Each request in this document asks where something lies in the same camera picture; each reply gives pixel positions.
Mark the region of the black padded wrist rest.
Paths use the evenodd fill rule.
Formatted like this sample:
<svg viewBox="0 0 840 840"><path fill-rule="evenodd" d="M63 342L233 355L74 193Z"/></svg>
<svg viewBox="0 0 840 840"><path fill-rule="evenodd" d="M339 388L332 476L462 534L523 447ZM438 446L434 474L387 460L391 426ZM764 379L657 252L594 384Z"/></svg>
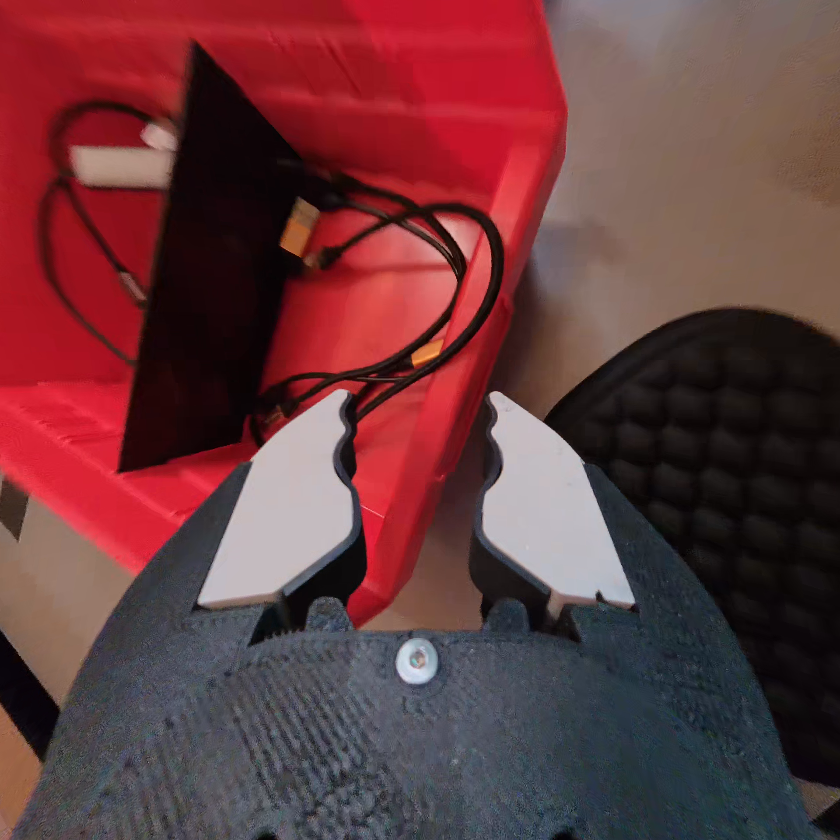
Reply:
<svg viewBox="0 0 840 840"><path fill-rule="evenodd" d="M692 313L604 363L544 421L718 604L793 775L838 787L838 338L772 311Z"/></svg>

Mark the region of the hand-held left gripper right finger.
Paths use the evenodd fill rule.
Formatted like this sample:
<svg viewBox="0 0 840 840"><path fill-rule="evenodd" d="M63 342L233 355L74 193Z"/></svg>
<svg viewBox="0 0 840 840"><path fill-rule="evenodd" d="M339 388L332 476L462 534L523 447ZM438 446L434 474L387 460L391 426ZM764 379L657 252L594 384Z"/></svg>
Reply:
<svg viewBox="0 0 840 840"><path fill-rule="evenodd" d="M500 392L487 399L486 481L477 501L469 574L486 607L529 615L636 597L583 459L549 425Z"/></svg>

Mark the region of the black bin divider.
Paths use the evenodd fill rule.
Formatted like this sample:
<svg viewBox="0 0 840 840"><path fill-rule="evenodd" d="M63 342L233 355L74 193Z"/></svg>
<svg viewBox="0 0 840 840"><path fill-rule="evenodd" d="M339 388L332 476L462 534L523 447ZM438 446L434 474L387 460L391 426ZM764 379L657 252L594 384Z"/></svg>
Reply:
<svg viewBox="0 0 840 840"><path fill-rule="evenodd" d="M192 42L117 471L239 442L294 258L280 247L305 167Z"/></svg>

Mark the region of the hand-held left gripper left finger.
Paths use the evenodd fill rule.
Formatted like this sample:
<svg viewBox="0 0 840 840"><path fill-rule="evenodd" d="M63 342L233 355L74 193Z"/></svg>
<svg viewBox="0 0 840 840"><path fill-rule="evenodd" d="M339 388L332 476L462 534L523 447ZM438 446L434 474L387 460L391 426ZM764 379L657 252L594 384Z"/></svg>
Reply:
<svg viewBox="0 0 840 840"><path fill-rule="evenodd" d="M291 420L197 510L216 536L196 593L202 611L277 604L346 607L365 577L354 487L354 395L339 389Z"/></svg>

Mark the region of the red plastic bin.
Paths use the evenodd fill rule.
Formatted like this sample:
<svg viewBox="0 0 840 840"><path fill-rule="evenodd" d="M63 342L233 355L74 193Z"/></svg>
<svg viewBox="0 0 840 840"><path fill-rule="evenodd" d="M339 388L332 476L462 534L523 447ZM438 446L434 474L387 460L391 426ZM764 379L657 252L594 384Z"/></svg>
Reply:
<svg viewBox="0 0 840 840"><path fill-rule="evenodd" d="M2 470L137 574L253 453L235 444L117 471L145 313L54 186L49 129L85 100L185 104L197 42L307 162L418 203L488 214L505 276L442 370L360 423L365 622L407 582L508 330L565 150L567 108L539 2L2 2ZM153 268L165 200L86 193L131 270ZM401 229L288 276L259 391L374 363L445 309L443 258Z"/></svg>

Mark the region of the white usb hub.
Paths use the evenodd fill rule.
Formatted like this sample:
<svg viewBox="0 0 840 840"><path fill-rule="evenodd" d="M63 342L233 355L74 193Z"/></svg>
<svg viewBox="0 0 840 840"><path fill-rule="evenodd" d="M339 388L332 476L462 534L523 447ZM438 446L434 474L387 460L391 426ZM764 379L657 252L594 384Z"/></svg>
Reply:
<svg viewBox="0 0 840 840"><path fill-rule="evenodd" d="M175 153L141 147L71 145L70 171L94 189L163 191L170 184Z"/></svg>

